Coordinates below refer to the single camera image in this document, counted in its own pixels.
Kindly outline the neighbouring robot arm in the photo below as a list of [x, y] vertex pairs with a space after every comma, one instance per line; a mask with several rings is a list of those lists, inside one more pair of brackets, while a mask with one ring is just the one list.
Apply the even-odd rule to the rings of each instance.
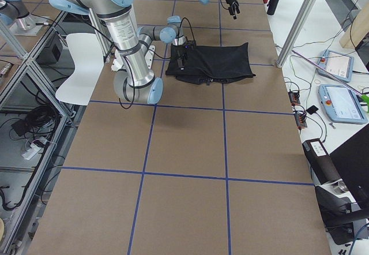
[[22, 0], [1, 0], [1, 21], [12, 25], [17, 19], [23, 19], [29, 15], [29, 10]]

